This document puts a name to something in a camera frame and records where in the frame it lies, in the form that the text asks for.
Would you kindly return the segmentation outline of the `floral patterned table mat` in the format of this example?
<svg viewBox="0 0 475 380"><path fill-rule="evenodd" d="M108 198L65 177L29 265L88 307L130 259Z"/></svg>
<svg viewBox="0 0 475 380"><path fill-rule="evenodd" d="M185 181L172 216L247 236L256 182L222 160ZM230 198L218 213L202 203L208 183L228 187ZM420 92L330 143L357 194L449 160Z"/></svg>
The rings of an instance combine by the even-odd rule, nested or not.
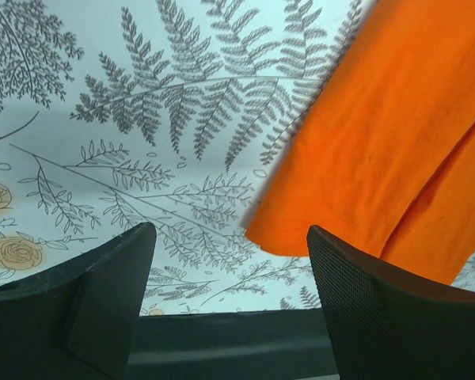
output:
<svg viewBox="0 0 475 380"><path fill-rule="evenodd" d="M0 285L151 222L141 314L318 307L245 230L378 2L0 1Z"/></svg>

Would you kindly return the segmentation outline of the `orange t-shirt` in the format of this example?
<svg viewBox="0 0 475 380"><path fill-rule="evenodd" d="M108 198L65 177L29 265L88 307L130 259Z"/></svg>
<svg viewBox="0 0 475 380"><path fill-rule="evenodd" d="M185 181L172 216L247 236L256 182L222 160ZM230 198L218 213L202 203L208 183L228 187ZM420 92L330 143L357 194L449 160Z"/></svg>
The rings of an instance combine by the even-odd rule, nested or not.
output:
<svg viewBox="0 0 475 380"><path fill-rule="evenodd" d="M475 1L380 1L245 235L304 257L319 226L451 284L475 253Z"/></svg>

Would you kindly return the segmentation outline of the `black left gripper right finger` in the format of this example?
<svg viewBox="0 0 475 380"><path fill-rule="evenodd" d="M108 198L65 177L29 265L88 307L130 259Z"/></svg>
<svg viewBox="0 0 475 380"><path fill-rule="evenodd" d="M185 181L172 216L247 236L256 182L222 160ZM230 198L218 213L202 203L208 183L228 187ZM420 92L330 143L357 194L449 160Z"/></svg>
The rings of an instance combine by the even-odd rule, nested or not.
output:
<svg viewBox="0 0 475 380"><path fill-rule="evenodd" d="M475 292L407 272L319 226L310 263L342 379L475 379Z"/></svg>

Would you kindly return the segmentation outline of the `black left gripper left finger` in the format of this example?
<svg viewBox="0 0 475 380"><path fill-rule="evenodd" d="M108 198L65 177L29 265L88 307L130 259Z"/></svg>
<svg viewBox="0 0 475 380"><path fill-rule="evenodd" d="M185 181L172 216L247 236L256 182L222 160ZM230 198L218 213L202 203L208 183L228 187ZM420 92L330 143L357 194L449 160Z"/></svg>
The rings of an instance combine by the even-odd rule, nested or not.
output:
<svg viewBox="0 0 475 380"><path fill-rule="evenodd" d="M154 256L143 222L0 286L0 379L122 379Z"/></svg>

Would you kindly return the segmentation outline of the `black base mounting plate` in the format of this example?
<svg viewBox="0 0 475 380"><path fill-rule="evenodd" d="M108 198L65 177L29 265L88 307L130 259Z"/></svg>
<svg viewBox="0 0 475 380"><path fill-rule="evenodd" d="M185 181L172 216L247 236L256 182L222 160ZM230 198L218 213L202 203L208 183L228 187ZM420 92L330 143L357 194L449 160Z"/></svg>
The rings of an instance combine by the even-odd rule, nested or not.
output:
<svg viewBox="0 0 475 380"><path fill-rule="evenodd" d="M140 317L127 379L304 379L337 374L320 309Z"/></svg>

